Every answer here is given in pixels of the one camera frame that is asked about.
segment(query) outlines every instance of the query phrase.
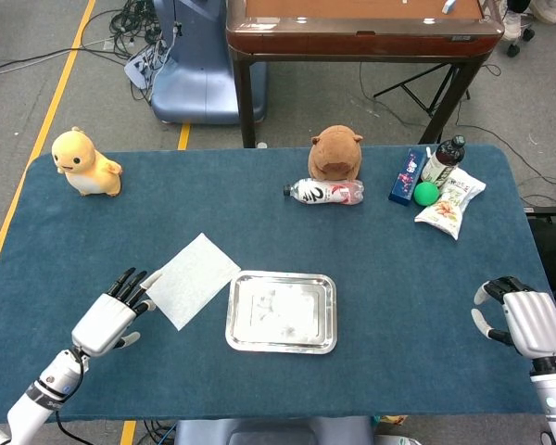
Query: blue tablecloth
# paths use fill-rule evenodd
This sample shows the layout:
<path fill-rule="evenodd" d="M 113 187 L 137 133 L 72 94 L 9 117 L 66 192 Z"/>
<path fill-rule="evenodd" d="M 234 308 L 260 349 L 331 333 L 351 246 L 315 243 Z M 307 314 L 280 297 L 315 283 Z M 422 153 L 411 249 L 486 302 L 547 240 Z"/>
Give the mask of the blue tablecloth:
<path fill-rule="evenodd" d="M 335 350 L 232 350 L 226 286 L 179 333 L 159 311 L 138 319 L 141 340 L 91 360 L 64 418 L 537 412 L 529 362 L 470 316 L 488 279 L 549 289 L 509 164 L 493 146 L 467 147 L 462 166 L 487 188 L 454 241 L 415 223 L 415 204 L 387 199 L 408 148 L 363 149 L 365 200 L 353 207 L 283 196 L 308 175 L 308 149 L 114 153 L 115 198 L 80 197 L 37 159 L 0 257 L 0 421 L 112 280 L 157 269 L 201 232 L 243 269 L 332 277 Z M 492 303 L 485 314 L 505 325 Z"/>

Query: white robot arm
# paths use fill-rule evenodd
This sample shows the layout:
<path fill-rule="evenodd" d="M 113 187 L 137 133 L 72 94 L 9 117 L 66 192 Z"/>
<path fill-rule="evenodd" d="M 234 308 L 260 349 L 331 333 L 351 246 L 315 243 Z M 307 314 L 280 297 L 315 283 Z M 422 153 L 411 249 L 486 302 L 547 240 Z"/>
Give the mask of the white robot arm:
<path fill-rule="evenodd" d="M 137 332 L 126 337 L 123 334 L 136 317 L 156 308 L 152 300 L 140 301 L 140 298 L 157 281 L 161 272 L 153 273 L 142 283 L 140 281 L 146 272 L 140 272 L 125 286 L 134 272 L 134 268 L 127 270 L 107 293 L 96 300 L 72 330 L 74 346 L 62 350 L 10 409 L 8 424 L 12 438 L 0 430 L 0 445 L 31 443 L 47 418 L 58 412 L 78 390 L 84 373 L 89 369 L 91 357 L 126 348 L 140 338 Z"/>
<path fill-rule="evenodd" d="M 536 292 L 516 278 L 504 276 L 484 283 L 476 292 L 476 305 L 495 299 L 502 305 L 509 332 L 490 326 L 478 309 L 472 318 L 480 332 L 530 359 L 529 375 L 536 387 L 552 436 L 544 443 L 556 444 L 556 305 L 546 293 Z"/>

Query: blue box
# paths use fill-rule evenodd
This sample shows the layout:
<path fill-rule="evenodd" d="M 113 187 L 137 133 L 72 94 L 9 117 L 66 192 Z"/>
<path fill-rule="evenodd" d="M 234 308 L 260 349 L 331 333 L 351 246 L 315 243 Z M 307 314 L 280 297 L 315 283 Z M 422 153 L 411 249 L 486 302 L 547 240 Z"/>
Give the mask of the blue box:
<path fill-rule="evenodd" d="M 420 173 L 426 162 L 426 153 L 416 148 L 408 150 L 408 156 L 404 161 L 404 166 L 399 171 L 398 179 L 393 184 L 389 199 L 407 206 L 410 204 L 411 195 L 414 193 L 414 187 L 420 180 Z"/>

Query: wheel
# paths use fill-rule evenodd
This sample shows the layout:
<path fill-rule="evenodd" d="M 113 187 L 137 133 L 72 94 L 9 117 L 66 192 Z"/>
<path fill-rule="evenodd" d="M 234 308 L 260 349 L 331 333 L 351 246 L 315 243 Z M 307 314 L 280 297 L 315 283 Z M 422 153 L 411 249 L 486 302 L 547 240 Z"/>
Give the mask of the wheel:
<path fill-rule="evenodd" d="M 552 433 L 548 431 L 544 431 L 539 435 L 539 441 L 541 445 L 556 445 L 556 440 L 554 440 L 554 436 L 552 436 Z"/>
<path fill-rule="evenodd" d="M 527 28 L 525 31 L 523 31 L 523 40 L 525 40 L 526 42 L 529 42 L 535 36 L 536 36 L 536 32 L 531 28 Z"/>
<path fill-rule="evenodd" d="M 519 51 L 521 51 L 521 48 L 519 46 L 517 46 L 516 44 L 511 44 L 509 46 L 509 49 L 507 49 L 507 56 L 515 57 L 519 54 Z"/>

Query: brown plush toy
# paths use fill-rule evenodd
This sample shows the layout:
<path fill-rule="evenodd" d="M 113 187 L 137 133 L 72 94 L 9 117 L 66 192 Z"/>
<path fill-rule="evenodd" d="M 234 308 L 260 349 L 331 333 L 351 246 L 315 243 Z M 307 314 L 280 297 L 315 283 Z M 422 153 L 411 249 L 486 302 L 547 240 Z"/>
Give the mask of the brown plush toy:
<path fill-rule="evenodd" d="M 311 138 L 309 174 L 322 181 L 353 180 L 359 175 L 362 136 L 344 125 L 334 125 Z"/>

